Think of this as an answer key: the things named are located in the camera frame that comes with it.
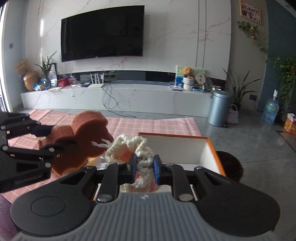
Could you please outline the brown sponge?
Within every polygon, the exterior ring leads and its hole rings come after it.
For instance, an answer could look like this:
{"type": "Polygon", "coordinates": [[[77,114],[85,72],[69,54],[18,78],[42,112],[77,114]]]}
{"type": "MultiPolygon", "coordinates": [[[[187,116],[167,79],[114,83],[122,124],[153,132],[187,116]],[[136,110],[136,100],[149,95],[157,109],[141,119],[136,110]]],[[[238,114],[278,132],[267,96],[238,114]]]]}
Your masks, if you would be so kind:
{"type": "Polygon", "coordinates": [[[74,116],[69,125],[54,126],[51,133],[38,140],[38,148],[62,144],[64,150],[56,154],[52,170],[64,176],[85,165],[89,158],[99,157],[114,141],[107,129],[108,120],[99,111],[86,110],[74,116]]]}

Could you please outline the pink white crochet piece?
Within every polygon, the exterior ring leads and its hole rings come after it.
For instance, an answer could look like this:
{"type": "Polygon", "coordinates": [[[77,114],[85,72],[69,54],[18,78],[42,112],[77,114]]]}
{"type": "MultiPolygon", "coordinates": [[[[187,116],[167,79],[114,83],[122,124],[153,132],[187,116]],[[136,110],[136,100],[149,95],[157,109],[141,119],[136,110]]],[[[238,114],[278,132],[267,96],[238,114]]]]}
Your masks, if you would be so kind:
{"type": "Polygon", "coordinates": [[[120,186],[121,192],[149,193],[159,190],[159,185],[154,179],[154,152],[148,146],[148,141],[142,136],[127,137],[119,135],[113,142],[106,139],[102,144],[92,142],[97,149],[103,148],[105,152],[95,158],[88,158],[86,164],[96,166],[97,169],[105,169],[113,163],[127,163],[132,154],[137,155],[137,171],[133,184],[123,184],[120,186]]]}

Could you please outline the pink checkered tablecloth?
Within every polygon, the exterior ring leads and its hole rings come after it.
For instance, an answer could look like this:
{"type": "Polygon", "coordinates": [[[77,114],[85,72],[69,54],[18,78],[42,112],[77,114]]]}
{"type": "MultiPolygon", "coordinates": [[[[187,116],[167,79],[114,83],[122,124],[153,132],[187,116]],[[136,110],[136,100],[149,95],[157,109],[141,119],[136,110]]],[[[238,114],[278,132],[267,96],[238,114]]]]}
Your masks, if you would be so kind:
{"type": "MultiPolygon", "coordinates": [[[[67,125],[70,124],[74,114],[63,113],[55,110],[32,110],[29,112],[31,119],[41,122],[43,125],[67,125]]],[[[164,133],[169,135],[202,136],[193,118],[169,118],[163,120],[147,120],[137,118],[111,118],[108,120],[107,129],[115,139],[124,134],[127,137],[136,136],[138,133],[164,133]]],[[[38,149],[37,137],[28,134],[9,140],[10,147],[38,149]]],[[[20,195],[34,190],[44,184],[57,179],[52,173],[51,178],[33,185],[16,189],[1,194],[10,203],[13,203],[20,195]]]]}

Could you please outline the orange cardboard box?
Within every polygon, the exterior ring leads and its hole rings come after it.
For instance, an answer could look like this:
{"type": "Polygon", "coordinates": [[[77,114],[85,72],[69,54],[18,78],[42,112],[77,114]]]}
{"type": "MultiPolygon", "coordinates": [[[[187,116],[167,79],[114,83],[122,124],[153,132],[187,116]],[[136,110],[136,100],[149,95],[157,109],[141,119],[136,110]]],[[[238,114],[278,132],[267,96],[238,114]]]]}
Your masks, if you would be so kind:
{"type": "MultiPolygon", "coordinates": [[[[218,174],[225,175],[220,159],[211,141],[206,137],[178,136],[160,133],[140,133],[147,139],[148,146],[158,154],[164,164],[181,165],[192,171],[196,166],[203,166],[218,174]]],[[[158,192],[167,192],[169,187],[159,186],[158,192]]]]}

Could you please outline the gold round vase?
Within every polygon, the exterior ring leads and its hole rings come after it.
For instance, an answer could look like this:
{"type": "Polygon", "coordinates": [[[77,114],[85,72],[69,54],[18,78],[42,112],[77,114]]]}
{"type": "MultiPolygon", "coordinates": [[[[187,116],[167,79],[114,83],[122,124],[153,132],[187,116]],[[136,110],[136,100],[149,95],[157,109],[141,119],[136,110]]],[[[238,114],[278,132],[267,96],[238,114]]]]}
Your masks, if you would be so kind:
{"type": "Polygon", "coordinates": [[[39,73],[37,71],[27,72],[23,77],[23,82],[28,91],[33,91],[33,86],[35,83],[39,82],[39,73]]]}

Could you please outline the green plant in vase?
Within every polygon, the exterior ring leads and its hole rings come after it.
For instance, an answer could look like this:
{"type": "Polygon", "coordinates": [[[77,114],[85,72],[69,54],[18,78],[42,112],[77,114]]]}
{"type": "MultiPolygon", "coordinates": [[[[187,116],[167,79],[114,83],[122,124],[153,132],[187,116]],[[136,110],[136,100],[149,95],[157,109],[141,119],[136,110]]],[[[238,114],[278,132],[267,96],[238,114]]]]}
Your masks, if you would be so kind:
{"type": "Polygon", "coordinates": [[[36,66],[41,68],[41,71],[44,75],[44,79],[45,79],[45,89],[48,90],[52,87],[51,85],[51,79],[49,78],[50,75],[50,71],[52,70],[52,67],[55,67],[56,63],[53,59],[53,56],[57,53],[57,51],[55,51],[54,53],[52,53],[50,56],[46,56],[43,57],[41,59],[41,64],[35,64],[36,66]]]}

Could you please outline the black waste basket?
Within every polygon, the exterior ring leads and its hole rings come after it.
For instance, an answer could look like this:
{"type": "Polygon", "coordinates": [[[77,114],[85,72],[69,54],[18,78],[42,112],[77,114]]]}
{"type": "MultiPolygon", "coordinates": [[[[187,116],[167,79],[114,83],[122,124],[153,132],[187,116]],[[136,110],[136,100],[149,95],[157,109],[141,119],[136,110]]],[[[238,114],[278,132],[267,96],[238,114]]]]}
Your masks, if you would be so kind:
{"type": "Polygon", "coordinates": [[[216,152],[226,176],[234,181],[239,182],[243,176],[243,167],[240,161],[230,153],[224,151],[216,152]]]}

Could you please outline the white wifi router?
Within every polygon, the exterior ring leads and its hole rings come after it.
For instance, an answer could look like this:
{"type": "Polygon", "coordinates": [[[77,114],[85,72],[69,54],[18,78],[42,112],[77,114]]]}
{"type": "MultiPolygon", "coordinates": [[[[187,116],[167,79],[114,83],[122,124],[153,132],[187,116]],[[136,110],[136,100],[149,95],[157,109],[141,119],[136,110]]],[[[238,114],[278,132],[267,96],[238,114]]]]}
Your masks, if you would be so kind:
{"type": "Polygon", "coordinates": [[[102,88],[104,86],[104,74],[90,74],[90,80],[88,88],[102,88]]]}

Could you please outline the woven small basket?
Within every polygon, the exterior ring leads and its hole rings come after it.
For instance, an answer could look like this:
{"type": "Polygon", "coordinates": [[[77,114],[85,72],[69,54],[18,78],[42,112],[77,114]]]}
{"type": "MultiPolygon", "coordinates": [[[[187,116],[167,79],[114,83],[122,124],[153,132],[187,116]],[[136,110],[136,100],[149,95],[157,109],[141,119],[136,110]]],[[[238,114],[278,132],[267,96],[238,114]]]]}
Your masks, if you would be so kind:
{"type": "Polygon", "coordinates": [[[235,104],[232,104],[227,117],[227,123],[230,125],[237,125],[239,123],[239,111],[235,104]]]}

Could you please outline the small teddy bear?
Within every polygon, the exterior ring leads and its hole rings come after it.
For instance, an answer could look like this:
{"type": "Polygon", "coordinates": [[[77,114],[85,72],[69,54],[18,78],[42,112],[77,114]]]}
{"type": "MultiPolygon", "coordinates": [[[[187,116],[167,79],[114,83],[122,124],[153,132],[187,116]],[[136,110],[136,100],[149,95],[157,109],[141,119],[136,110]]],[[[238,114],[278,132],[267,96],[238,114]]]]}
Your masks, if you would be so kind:
{"type": "Polygon", "coordinates": [[[185,78],[194,78],[194,75],[193,75],[193,70],[191,67],[184,67],[182,69],[182,74],[185,78]]]}

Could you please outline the blue water jug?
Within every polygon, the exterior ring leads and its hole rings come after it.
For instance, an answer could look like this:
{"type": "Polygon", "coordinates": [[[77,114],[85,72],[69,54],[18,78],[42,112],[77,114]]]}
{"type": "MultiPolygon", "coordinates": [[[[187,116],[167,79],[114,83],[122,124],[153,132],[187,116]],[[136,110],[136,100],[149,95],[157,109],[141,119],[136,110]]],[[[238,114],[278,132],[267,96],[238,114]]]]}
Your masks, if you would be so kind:
{"type": "Polygon", "coordinates": [[[269,125],[274,124],[275,118],[280,109],[277,96],[278,96],[278,91],[274,90],[273,97],[266,102],[266,105],[263,110],[263,114],[261,116],[261,120],[264,123],[267,123],[269,125]]]}

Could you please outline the orange tissue box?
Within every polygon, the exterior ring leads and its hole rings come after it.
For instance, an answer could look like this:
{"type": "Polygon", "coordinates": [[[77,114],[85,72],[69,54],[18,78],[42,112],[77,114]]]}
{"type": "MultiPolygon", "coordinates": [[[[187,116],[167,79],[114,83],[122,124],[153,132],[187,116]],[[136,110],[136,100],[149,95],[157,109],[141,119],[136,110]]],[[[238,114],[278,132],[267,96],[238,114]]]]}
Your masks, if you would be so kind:
{"type": "Polygon", "coordinates": [[[296,118],[294,113],[287,114],[284,130],[291,135],[296,135],[296,118]]]}

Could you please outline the hanging green vine plant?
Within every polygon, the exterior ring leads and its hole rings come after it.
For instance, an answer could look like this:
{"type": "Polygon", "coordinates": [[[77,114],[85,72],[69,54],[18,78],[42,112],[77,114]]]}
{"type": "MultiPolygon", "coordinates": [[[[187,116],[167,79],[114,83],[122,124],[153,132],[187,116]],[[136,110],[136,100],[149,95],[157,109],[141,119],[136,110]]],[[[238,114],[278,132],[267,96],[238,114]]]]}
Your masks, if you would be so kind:
{"type": "Polygon", "coordinates": [[[288,114],[292,106],[292,92],[295,85],[295,56],[288,58],[271,57],[268,61],[280,73],[278,84],[280,109],[282,114],[288,114]]]}

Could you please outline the black wall television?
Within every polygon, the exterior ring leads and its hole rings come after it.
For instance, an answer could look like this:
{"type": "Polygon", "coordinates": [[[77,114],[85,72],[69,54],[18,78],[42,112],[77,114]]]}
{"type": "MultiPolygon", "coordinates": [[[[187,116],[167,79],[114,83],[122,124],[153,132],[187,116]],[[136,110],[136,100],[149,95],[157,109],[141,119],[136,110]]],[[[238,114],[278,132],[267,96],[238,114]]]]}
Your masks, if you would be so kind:
{"type": "Polygon", "coordinates": [[[144,6],[119,6],[61,21],[62,62],[143,55],[144,6]]]}

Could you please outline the framed wall picture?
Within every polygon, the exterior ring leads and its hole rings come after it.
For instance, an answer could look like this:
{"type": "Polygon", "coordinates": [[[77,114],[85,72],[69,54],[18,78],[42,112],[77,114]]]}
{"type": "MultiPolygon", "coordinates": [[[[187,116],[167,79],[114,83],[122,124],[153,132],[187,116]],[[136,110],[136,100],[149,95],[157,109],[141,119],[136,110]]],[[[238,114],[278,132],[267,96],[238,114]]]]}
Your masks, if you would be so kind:
{"type": "Polygon", "coordinates": [[[260,10],[247,4],[245,1],[240,0],[240,15],[261,25],[261,13],[260,10]]]}

